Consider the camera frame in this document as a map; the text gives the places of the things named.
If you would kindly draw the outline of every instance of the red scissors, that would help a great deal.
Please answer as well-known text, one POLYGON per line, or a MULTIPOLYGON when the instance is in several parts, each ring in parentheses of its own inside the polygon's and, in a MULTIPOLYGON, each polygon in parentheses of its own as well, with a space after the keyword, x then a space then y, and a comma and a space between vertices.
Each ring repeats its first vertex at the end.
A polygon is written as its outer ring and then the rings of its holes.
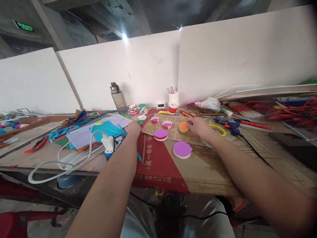
POLYGON ((36 142, 36 144, 31 149, 24 151, 23 154, 29 154, 39 150, 40 148, 43 147, 43 145, 47 142, 47 140, 48 140, 48 136, 43 137, 38 142, 36 142))

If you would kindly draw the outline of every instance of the yellow ring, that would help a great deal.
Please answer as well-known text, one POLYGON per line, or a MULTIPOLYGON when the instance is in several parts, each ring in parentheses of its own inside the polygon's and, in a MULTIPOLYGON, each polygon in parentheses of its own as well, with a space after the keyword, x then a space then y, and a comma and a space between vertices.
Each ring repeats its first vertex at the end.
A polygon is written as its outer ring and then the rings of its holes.
POLYGON ((226 136, 227 132, 223 128, 221 128, 220 126, 216 126, 216 125, 213 125, 213 124, 209 124, 209 126, 219 129, 222 132, 222 134, 221 134, 222 137, 226 136))

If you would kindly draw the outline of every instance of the glue stick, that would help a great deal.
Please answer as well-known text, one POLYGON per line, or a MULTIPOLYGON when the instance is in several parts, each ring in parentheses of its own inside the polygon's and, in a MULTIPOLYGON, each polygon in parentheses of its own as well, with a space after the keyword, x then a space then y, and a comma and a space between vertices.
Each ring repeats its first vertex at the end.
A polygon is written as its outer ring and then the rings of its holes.
POLYGON ((229 111, 227 109, 224 109, 223 107, 220 109, 220 111, 228 116, 232 116, 233 112, 229 111))

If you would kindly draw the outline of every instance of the teal paper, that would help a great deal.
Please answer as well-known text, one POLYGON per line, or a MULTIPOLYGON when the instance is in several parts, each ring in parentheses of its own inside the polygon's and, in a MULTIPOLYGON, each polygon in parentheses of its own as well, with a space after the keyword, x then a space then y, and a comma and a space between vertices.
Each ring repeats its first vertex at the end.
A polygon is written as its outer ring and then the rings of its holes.
MULTIPOLYGON (((95 125, 92 128, 92 133, 94 133, 95 131, 102 131, 104 133, 106 133, 108 136, 114 136, 114 137, 118 137, 122 134, 124 134, 124 130, 118 128, 117 126, 113 125, 110 121, 106 121, 101 125, 95 125)), ((94 134, 94 137, 96 138, 96 140, 98 142, 101 142, 103 134, 101 132, 94 134)))

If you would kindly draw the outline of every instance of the red chair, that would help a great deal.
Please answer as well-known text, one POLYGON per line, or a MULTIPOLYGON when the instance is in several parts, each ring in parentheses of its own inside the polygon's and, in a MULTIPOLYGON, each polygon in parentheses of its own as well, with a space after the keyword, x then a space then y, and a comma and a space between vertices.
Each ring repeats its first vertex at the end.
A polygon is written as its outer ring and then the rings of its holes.
POLYGON ((8 212, 0 214, 0 238, 27 238, 27 222, 35 220, 53 219, 60 212, 8 212))

